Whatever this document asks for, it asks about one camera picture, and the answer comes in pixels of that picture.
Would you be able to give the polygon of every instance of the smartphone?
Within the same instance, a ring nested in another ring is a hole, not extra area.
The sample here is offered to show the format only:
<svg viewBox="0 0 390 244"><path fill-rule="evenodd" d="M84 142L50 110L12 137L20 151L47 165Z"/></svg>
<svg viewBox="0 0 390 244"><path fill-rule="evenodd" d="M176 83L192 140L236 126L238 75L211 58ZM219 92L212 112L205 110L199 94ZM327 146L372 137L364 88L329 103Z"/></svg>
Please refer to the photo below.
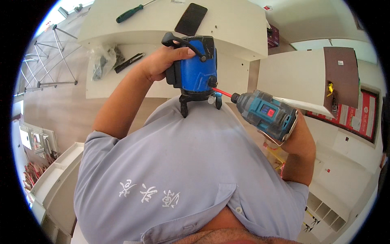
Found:
<svg viewBox="0 0 390 244"><path fill-rule="evenodd" d="M195 36L202 19L206 15L207 8L198 4L190 3L179 22L175 31L186 36Z"/></svg>

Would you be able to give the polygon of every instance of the red poster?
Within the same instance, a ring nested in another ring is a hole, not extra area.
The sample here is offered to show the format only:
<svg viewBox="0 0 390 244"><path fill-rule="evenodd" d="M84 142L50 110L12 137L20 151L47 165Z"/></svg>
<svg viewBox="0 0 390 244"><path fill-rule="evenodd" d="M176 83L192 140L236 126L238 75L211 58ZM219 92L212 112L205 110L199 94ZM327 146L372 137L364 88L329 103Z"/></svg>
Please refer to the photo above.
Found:
<svg viewBox="0 0 390 244"><path fill-rule="evenodd" d="M378 95L361 90L358 108L338 104L335 119L310 111L307 111L306 115L348 130L374 143L378 123Z"/></svg>

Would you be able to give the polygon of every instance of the brown panel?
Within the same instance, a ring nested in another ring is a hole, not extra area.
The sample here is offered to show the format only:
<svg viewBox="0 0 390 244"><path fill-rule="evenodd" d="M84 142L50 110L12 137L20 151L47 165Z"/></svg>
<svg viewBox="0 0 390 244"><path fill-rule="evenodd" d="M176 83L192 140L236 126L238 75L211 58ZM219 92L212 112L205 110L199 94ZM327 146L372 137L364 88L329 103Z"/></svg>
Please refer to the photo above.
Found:
<svg viewBox="0 0 390 244"><path fill-rule="evenodd" d="M324 106L332 110L332 96L327 97L328 81L333 83L336 102L354 108L358 107L359 74L353 48L324 47L325 55L325 98Z"/></svg>

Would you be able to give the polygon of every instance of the blue power tool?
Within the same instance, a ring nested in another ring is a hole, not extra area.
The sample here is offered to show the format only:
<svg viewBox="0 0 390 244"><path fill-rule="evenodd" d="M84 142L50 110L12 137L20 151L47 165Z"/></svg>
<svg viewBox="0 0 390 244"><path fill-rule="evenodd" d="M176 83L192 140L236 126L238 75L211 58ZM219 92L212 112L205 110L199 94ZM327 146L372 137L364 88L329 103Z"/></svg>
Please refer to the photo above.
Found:
<svg viewBox="0 0 390 244"><path fill-rule="evenodd" d="M230 100L236 103L247 122L279 146L289 138L297 122L298 112L295 108L263 91L255 90L241 95L233 93Z"/></svg>
<svg viewBox="0 0 390 244"><path fill-rule="evenodd" d="M167 83L180 88L180 112L188 115L187 102L204 101L215 97L215 106L222 106L222 94L215 92L217 87L217 49L212 36L176 37L172 32L165 33L161 43L174 48L189 47L196 56L191 59L175 61L166 71Z"/></svg>

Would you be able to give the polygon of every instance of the label sticker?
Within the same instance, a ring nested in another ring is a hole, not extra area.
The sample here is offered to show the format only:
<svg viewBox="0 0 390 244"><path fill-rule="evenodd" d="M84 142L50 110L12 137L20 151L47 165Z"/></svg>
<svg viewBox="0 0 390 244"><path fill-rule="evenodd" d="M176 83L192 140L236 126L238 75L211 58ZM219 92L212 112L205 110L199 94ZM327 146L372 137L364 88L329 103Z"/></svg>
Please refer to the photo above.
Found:
<svg viewBox="0 0 390 244"><path fill-rule="evenodd" d="M186 0L171 0L172 4L184 4L186 3Z"/></svg>

